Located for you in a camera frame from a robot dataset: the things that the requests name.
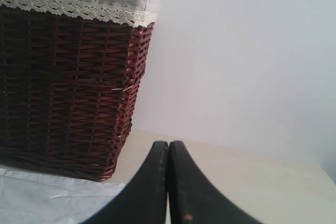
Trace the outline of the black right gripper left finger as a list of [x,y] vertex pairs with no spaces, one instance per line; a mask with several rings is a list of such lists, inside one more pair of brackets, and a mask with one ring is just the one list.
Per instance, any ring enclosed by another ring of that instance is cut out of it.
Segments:
[[124,189],[84,223],[165,223],[167,160],[167,142],[154,142],[143,164]]

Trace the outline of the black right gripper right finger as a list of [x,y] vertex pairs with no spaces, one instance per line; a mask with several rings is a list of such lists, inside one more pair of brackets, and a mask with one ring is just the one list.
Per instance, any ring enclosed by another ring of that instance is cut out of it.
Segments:
[[181,141],[169,144],[167,192],[171,223],[260,223],[207,179]]

